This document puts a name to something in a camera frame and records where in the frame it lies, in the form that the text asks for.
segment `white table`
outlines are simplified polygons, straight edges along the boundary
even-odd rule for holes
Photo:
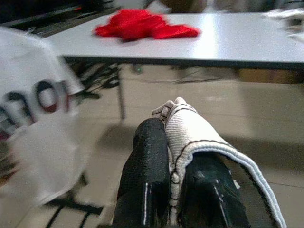
[[[279,21],[260,13],[170,14],[172,24],[202,30],[196,38],[122,42],[92,35],[103,16],[46,38],[67,61],[98,61],[204,67],[304,69],[304,44],[287,37]],[[121,107],[122,91],[119,89]]]

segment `red cloth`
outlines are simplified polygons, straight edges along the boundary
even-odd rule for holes
[[[199,31],[186,25],[169,25],[160,15],[143,9],[122,9],[110,18],[109,24],[97,26],[94,33],[102,37],[121,37],[135,40],[196,37]]]

